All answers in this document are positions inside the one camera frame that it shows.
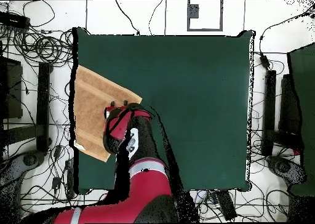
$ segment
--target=green table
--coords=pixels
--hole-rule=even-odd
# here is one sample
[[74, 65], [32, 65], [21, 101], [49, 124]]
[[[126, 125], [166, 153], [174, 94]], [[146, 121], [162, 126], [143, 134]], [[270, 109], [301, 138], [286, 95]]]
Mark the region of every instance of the green table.
[[315, 44], [289, 53], [289, 68], [301, 110], [301, 165], [307, 174], [306, 182], [293, 185], [290, 191], [299, 196], [315, 196]]
[[[143, 98], [161, 116], [187, 190], [247, 189], [249, 46], [253, 35], [105, 36], [78, 33], [78, 62]], [[162, 159], [160, 125], [152, 121]], [[79, 154], [79, 187], [111, 189], [107, 163]]]

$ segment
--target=green tabletop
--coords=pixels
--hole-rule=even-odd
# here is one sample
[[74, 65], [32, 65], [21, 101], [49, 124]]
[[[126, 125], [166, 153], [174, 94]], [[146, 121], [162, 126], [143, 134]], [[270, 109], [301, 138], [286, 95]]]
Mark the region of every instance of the green tabletop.
[[[249, 46], [253, 33], [226, 36], [105, 36], [78, 32], [78, 62], [143, 98], [160, 115], [192, 189], [248, 188]], [[160, 125], [152, 121], [162, 159]], [[111, 189], [107, 163], [79, 154], [79, 187]]]
[[289, 53], [289, 60], [301, 110], [301, 165], [307, 174], [305, 183], [293, 185], [290, 190], [295, 195], [315, 196], [315, 44]]

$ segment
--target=black frame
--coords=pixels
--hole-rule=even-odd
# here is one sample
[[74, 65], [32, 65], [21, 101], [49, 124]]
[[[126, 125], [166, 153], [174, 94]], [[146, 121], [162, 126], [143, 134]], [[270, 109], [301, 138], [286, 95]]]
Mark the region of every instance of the black frame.
[[199, 17], [199, 5], [187, 1], [187, 31], [223, 31], [223, 0], [220, 0], [220, 27], [219, 28], [190, 28], [190, 19]]
[[21, 127], [3, 130], [3, 122], [2, 122], [2, 128], [1, 128], [1, 133], [0, 133], [0, 142], [1, 142], [2, 148], [12, 143], [18, 143], [20, 141], [24, 141], [24, 140], [36, 137], [37, 150], [43, 153], [48, 152], [48, 149], [49, 149], [49, 89], [50, 89], [50, 73], [52, 72], [52, 70], [53, 70], [52, 65], [48, 63], [39, 63], [36, 125], [21, 126]]

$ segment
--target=power adapter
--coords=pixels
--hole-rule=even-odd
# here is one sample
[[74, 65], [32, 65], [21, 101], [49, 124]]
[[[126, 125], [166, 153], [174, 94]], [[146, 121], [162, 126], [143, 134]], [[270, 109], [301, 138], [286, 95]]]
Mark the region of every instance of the power adapter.
[[56, 146], [55, 152], [54, 152], [54, 158], [55, 161], [59, 159], [60, 153], [62, 152], [62, 147], [60, 145]]
[[52, 179], [52, 189], [54, 189], [55, 191], [57, 191], [58, 189], [60, 189], [60, 186], [62, 184], [62, 180], [59, 177], [54, 177]]
[[269, 60], [267, 59], [267, 56], [265, 56], [263, 53], [260, 54], [260, 62], [265, 70], [269, 70], [270, 67]]

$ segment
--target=black cable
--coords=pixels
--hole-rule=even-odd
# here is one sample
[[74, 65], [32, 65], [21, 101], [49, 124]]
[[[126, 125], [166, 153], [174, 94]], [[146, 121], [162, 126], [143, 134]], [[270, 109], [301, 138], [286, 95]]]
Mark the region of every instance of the black cable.
[[273, 193], [273, 192], [275, 192], [275, 191], [278, 191], [278, 192], [280, 192], [280, 193], [284, 193], [286, 196], [289, 197], [289, 195], [288, 195], [285, 191], [278, 190], [278, 189], [272, 190], [272, 191], [270, 191], [269, 193], [267, 193], [267, 195], [266, 195], [266, 207], [267, 207], [267, 212], [268, 212], [269, 216], [271, 217], [271, 219], [272, 219], [274, 222], [276, 222], [276, 220], [273, 218], [273, 216], [272, 216], [271, 213], [270, 213], [270, 208], [269, 208], [269, 204], [268, 204], [268, 197], [269, 197], [269, 195], [270, 195], [271, 193]]
[[162, 3], [162, 1], [163, 0], [161, 0], [160, 1], [160, 3], [155, 7], [155, 9], [153, 10], [153, 13], [152, 13], [152, 15], [151, 15], [151, 18], [150, 18], [150, 21], [149, 21], [149, 31], [150, 31], [150, 34], [151, 34], [151, 36], [152, 36], [152, 32], [151, 32], [151, 29], [150, 29], [150, 23], [151, 23], [151, 20], [152, 20], [152, 18], [153, 18], [153, 15], [154, 15], [154, 13], [155, 13], [155, 10], [161, 5], [161, 3]]
[[70, 97], [69, 94], [66, 92], [66, 87], [70, 84], [70, 82], [68, 82], [65, 86], [65, 94], [67, 95], [67, 97]]
[[117, 1], [117, 0], [115, 0], [115, 1], [116, 1], [117, 6], [119, 7], [119, 9], [121, 10], [121, 12], [129, 19], [129, 21], [130, 21], [130, 23], [131, 23], [131, 26], [132, 26], [132, 28], [137, 32], [137, 35], [140, 35], [140, 32], [134, 27], [134, 24], [132, 24], [131, 19], [130, 19], [130, 18], [126, 15], [126, 13], [121, 9], [120, 5], [118, 4], [118, 1]]
[[265, 32], [268, 30], [268, 29], [270, 29], [270, 28], [272, 28], [272, 27], [274, 27], [274, 26], [278, 26], [278, 25], [280, 25], [280, 24], [283, 24], [284, 22], [287, 22], [287, 21], [289, 21], [289, 20], [291, 20], [291, 19], [293, 19], [293, 18], [299, 18], [299, 17], [304, 17], [304, 15], [307, 15], [307, 12], [310, 10], [310, 9], [312, 9], [312, 8], [314, 8], [314, 6], [315, 6], [315, 4], [313, 4], [311, 7], [309, 7], [306, 11], [304, 11], [303, 13], [301, 13], [301, 14], [299, 14], [299, 15], [296, 15], [296, 16], [294, 16], [294, 17], [290, 17], [290, 18], [288, 18], [288, 19], [286, 19], [286, 20], [284, 20], [284, 21], [282, 21], [282, 22], [280, 22], [280, 23], [278, 23], [278, 24], [274, 24], [274, 25], [271, 25], [271, 26], [269, 26], [269, 27], [267, 27], [265, 30], [264, 30], [264, 32], [263, 32], [263, 34], [260, 36], [260, 41], [259, 41], [259, 51], [260, 51], [260, 54], [262, 55], [263, 54], [263, 52], [261, 51], [261, 41], [263, 40], [263, 38], [264, 38], [264, 34], [265, 34]]
[[[25, 16], [25, 7], [26, 7], [28, 4], [33, 3], [33, 2], [36, 2], [36, 1], [30, 1], [30, 2], [27, 2], [26, 4], [24, 4], [24, 6], [23, 6], [23, 15], [24, 15], [24, 17], [26, 17], [26, 16]], [[48, 24], [49, 22], [51, 22], [51, 21], [55, 18], [55, 12], [54, 12], [54, 10], [52, 9], [52, 6], [49, 5], [47, 2], [45, 2], [45, 3], [50, 7], [50, 9], [52, 10], [52, 13], [53, 13], [54, 16], [53, 16], [49, 21], [45, 22], [44, 24], [41, 24], [41, 25], [38, 25], [38, 26], [33, 26], [33, 25], [32, 25], [33, 28], [38, 28], [38, 27], [40, 27], [40, 26], [44, 26], [45, 24]]]

